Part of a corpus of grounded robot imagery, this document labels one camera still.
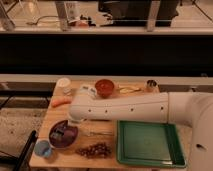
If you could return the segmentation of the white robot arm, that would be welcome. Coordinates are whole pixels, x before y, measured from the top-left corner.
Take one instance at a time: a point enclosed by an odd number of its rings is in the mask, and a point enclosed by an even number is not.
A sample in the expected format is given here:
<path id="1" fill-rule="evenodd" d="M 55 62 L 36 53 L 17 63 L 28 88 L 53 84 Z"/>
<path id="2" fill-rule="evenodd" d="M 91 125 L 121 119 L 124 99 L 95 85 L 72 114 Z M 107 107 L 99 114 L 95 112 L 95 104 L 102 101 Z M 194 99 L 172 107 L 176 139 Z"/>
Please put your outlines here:
<path id="1" fill-rule="evenodd" d="M 187 171 L 213 169 L 213 93 L 147 93 L 112 99 L 97 99 L 93 86 L 82 85 L 74 97 L 55 98 L 53 107 L 69 104 L 75 120 L 107 119 L 183 124 L 192 128 Z"/>

